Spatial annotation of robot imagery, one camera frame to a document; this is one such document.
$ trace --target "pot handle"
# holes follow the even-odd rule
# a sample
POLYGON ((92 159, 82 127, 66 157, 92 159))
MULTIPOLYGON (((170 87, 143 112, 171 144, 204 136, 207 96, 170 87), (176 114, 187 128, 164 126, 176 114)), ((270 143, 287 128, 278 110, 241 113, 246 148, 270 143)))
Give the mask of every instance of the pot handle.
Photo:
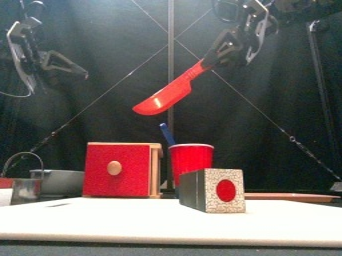
POLYGON ((4 165, 4 169, 3 169, 3 173, 1 173, 1 176, 0 176, 0 177, 5 178, 5 173, 7 173, 8 166, 9 166, 11 162, 12 162, 12 160, 13 160, 17 156, 20 156, 20 155, 32 155, 32 156, 35 156, 35 157, 37 158, 37 160, 39 160, 39 162, 40 162, 42 180, 43 180, 43 179, 44 179, 44 163, 43 163, 42 158, 39 157, 39 155, 36 155, 36 154, 32 153, 32 152, 19 152, 19 153, 16 153, 15 155, 12 155, 12 156, 8 158, 8 160, 7 160, 7 162, 5 162, 5 165, 4 165))

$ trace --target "speckled block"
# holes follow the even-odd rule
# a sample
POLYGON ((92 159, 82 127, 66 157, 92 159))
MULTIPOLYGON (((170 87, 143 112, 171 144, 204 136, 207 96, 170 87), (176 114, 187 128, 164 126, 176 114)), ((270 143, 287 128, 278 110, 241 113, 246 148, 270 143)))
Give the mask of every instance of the speckled block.
POLYGON ((207 213, 246 212, 242 170, 207 168, 182 174, 179 202, 207 213))

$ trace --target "red circle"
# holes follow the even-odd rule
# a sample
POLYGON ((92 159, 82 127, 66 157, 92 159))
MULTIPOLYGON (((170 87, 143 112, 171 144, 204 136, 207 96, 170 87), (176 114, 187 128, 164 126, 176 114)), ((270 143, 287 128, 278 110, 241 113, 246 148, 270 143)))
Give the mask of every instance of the red circle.
POLYGON ((237 195, 237 188, 230 180, 222 180, 217 186, 217 195, 223 202, 234 200, 237 195))

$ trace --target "table surface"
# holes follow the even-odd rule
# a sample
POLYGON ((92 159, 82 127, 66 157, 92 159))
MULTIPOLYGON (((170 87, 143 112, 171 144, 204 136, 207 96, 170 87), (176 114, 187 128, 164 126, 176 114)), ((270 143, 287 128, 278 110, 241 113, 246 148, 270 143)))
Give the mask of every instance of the table surface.
POLYGON ((0 208, 0 240, 184 246, 342 247, 342 208, 246 200, 208 214, 176 199, 72 198, 0 208))

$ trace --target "blue handle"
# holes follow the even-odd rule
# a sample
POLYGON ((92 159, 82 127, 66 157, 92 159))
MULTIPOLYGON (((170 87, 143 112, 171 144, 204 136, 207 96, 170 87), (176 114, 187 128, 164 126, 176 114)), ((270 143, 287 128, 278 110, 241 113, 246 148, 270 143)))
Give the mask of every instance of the blue handle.
POLYGON ((168 146, 175 145, 176 142, 175 142, 175 140, 174 140, 174 136, 172 136, 170 130, 168 130, 168 127, 167 127, 166 123, 162 123, 159 126, 160 126, 160 129, 162 129, 163 135, 164 135, 164 137, 166 137, 168 146))

